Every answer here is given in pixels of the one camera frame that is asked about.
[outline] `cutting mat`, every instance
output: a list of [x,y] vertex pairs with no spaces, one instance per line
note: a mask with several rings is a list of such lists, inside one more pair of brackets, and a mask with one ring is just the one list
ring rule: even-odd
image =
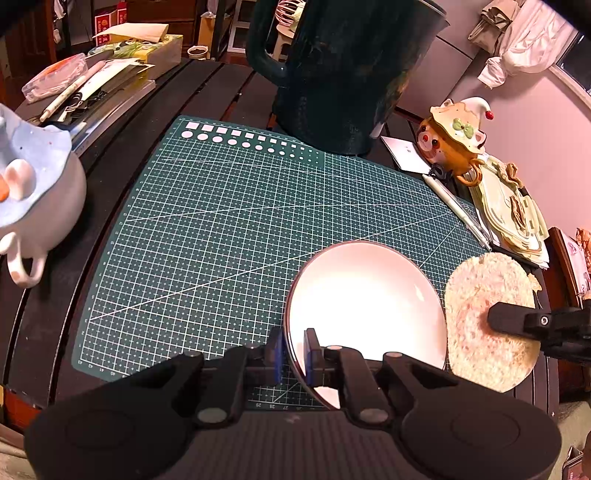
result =
[[[351,239],[396,248],[442,298],[455,267],[483,253],[420,181],[280,134],[181,116],[115,222],[72,364],[115,380],[183,351],[212,358],[263,343],[302,265]],[[248,406],[318,404],[286,364],[282,384],[254,389]]]

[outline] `window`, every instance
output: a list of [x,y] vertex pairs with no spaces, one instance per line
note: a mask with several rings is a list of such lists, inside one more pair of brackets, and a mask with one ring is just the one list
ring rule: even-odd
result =
[[556,65],[591,94],[591,39],[578,34]]

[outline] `black mug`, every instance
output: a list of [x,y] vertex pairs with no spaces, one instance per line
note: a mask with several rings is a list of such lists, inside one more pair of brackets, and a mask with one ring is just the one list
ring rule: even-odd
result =
[[290,135],[343,155],[370,150],[415,66],[447,25],[431,0],[308,0],[287,61],[265,51],[277,0],[258,0],[246,56],[279,89]]

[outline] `white plate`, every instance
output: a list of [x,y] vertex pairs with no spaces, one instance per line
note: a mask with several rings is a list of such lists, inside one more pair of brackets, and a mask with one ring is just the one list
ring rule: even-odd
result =
[[[304,331],[321,346],[355,348],[365,359],[402,352],[443,368],[447,332],[441,301],[423,272],[385,245],[351,241],[332,245],[300,270],[285,310],[284,328],[295,373],[303,380]],[[315,396],[339,408],[336,390]]]

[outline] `pen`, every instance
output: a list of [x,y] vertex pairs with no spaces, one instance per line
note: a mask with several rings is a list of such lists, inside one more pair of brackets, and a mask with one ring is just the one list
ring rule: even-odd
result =
[[39,121],[43,123],[49,117],[51,117],[58,107],[66,101],[66,99],[75,91],[78,90],[82,85],[86,83],[86,81],[92,77],[96,72],[98,72],[102,67],[105,66],[106,61],[101,60],[96,62],[92,67],[88,69],[88,71],[84,75],[80,75],[74,82],[63,92],[61,92],[58,97],[49,104],[49,106],[43,110],[43,113],[39,117]]
[[445,186],[437,179],[430,177],[429,175],[423,174],[423,180],[429,188],[445,203],[453,213],[466,225],[468,230],[471,231],[472,235],[478,240],[478,243],[489,252],[492,250],[490,243],[486,237],[482,234],[480,229],[476,226],[472,218],[466,213],[464,208],[454,199],[451,194],[447,191]]

